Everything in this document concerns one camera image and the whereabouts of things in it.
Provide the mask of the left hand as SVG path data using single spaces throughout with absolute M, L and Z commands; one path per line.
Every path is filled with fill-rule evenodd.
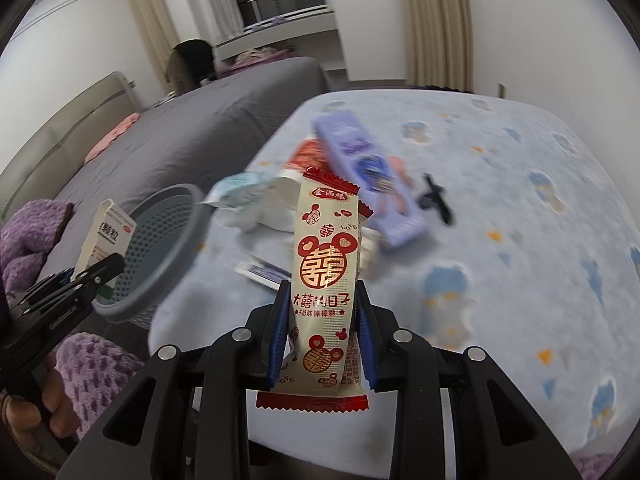
M 43 413 L 50 416 L 47 427 L 50 434 L 59 439 L 73 437 L 80 420 L 72 401 L 66 396 L 63 379 L 56 370 L 56 357 L 50 353 L 44 360 L 47 376 L 44 378 L 41 401 Z M 19 396 L 6 394 L 1 403 L 1 417 L 12 438 L 25 453 L 48 464 L 59 464 L 50 450 L 40 442 L 36 431 L 43 427 L 41 411 Z

